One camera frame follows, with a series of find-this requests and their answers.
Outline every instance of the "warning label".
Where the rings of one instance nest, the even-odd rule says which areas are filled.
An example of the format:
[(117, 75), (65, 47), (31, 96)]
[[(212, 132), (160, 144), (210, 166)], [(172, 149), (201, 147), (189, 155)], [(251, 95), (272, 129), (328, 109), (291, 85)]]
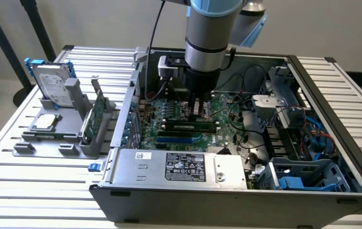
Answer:
[(166, 153), (165, 179), (205, 182), (205, 158), (202, 154)]

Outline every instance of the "slotted metal surface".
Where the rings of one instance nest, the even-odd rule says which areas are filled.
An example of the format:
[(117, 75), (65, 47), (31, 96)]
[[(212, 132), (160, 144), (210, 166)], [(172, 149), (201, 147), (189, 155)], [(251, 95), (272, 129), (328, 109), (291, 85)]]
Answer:
[[(94, 93), (89, 87), (89, 79), (97, 75), (105, 96), (118, 104), (120, 96), (124, 95), (118, 88), (125, 85), (132, 71), (132, 50), (74, 47), (70, 52), (62, 51), (58, 60), (64, 59), (69, 59), (74, 64), (76, 75), (88, 97), (92, 98), (90, 95)], [(332, 76), (339, 80), (340, 76), (325, 74), (329, 69), (323, 59), (307, 59), (307, 61), (308, 63), (303, 64), (313, 65), (312, 61), (319, 61), (323, 65), (313, 67), (320, 72), (312, 76), (316, 82), (316, 79), (324, 79), (321, 76)], [(343, 102), (339, 96), (335, 97), (336, 94), (329, 95), (333, 99), (329, 102)], [(88, 192), (88, 185), (101, 179), (100, 173), (86, 171), (86, 166), (93, 160), (11, 156), (13, 144), (38, 112), (41, 106), (38, 97), (40, 93), (34, 88), (0, 132), (0, 228), (186, 228), (185, 226), (114, 225), (106, 221)], [(344, 99), (353, 100), (357, 96), (348, 95)], [(343, 112), (347, 111), (345, 109), (339, 111), (344, 119), (362, 117), (362, 110), (352, 110), (349, 113)], [(352, 129), (351, 133), (362, 134), (360, 127), (348, 128)], [(104, 154), (109, 150), (112, 131), (113, 120), (101, 150)], [(324, 228), (362, 229), (362, 216), (345, 216)]]

